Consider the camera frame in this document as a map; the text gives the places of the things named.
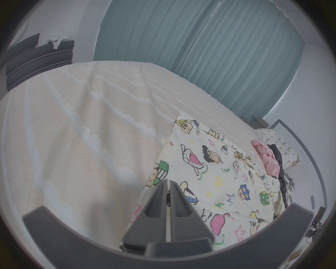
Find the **cartoon print shirt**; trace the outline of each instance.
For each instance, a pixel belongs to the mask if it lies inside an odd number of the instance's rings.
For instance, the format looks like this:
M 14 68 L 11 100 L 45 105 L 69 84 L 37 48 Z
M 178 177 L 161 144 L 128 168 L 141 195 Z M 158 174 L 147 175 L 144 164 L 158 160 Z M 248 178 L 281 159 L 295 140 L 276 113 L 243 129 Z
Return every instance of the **cartoon print shirt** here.
M 175 181 L 213 232 L 214 249 L 227 247 L 255 234 L 279 214 L 279 181 L 262 171 L 221 134 L 180 113 L 137 210 L 160 181 Z

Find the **white pillow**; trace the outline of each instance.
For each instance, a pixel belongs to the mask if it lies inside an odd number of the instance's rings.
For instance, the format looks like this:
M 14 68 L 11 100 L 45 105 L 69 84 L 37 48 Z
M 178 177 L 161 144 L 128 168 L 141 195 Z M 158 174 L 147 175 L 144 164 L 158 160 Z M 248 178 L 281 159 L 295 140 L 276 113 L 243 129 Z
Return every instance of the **white pillow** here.
M 299 162 L 299 157 L 292 149 L 291 145 L 287 143 L 276 131 L 273 129 L 256 129 L 258 138 L 266 145 L 275 144 L 282 156 L 282 167 L 286 169 Z

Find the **teal curtain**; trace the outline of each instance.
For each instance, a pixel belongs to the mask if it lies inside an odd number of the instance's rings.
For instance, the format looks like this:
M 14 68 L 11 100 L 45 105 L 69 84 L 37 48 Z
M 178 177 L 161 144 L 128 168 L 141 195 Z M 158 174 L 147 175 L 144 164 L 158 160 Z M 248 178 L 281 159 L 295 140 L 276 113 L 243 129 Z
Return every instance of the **teal curtain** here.
M 269 0 L 112 0 L 94 60 L 157 64 L 252 119 L 282 96 L 303 47 Z
M 94 60 L 150 62 L 177 73 L 220 0 L 112 0 Z

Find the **pink star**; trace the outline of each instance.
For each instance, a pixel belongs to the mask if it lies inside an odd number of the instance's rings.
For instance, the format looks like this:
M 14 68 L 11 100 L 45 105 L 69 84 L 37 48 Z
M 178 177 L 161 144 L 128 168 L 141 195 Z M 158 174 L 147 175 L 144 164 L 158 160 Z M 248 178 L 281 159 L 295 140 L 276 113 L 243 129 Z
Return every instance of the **pink star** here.
M 246 182 L 248 182 L 248 180 L 247 180 L 248 177 L 247 176 L 243 175 L 242 177 L 245 179 Z
M 242 225 L 239 225 L 238 230 L 234 231 L 237 236 L 238 242 L 243 241 L 243 234 L 245 231 L 242 230 Z

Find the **white headboard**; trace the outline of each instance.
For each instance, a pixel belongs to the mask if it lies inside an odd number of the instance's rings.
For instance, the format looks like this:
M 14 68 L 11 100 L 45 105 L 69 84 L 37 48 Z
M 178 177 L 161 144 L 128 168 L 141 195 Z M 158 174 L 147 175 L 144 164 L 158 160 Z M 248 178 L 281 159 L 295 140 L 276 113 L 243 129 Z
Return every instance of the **white headboard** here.
M 317 213 L 320 206 L 327 207 L 327 195 L 319 168 L 312 155 L 297 135 L 281 120 L 272 126 L 299 156 L 297 165 L 284 169 L 294 181 L 291 202 Z

